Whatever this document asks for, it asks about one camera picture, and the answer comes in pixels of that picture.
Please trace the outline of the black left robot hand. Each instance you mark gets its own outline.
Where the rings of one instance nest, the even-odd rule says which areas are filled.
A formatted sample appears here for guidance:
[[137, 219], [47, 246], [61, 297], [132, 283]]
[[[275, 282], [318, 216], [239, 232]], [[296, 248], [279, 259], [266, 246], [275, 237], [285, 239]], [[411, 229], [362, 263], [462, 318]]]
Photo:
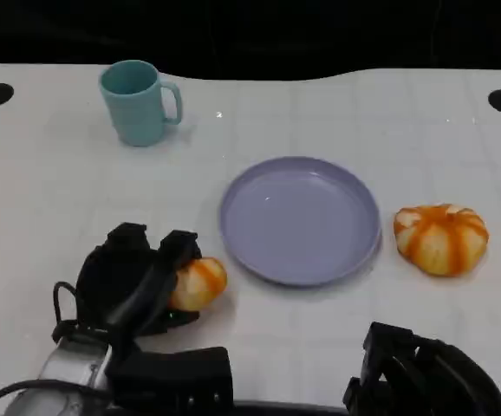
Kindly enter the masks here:
[[125, 356], [140, 337], [193, 323], [199, 312], [170, 304], [177, 273], [202, 257], [192, 231], [171, 231], [157, 249], [144, 224], [122, 223], [85, 259], [75, 285], [79, 324], [101, 331], [113, 353]]

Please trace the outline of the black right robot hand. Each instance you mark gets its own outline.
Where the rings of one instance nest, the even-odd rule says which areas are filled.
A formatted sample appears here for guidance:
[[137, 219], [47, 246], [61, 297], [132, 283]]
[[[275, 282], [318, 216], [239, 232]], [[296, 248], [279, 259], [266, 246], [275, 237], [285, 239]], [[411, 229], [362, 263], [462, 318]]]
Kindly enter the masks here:
[[351, 415], [501, 415], [501, 392], [462, 350], [373, 322], [361, 374], [342, 402]]

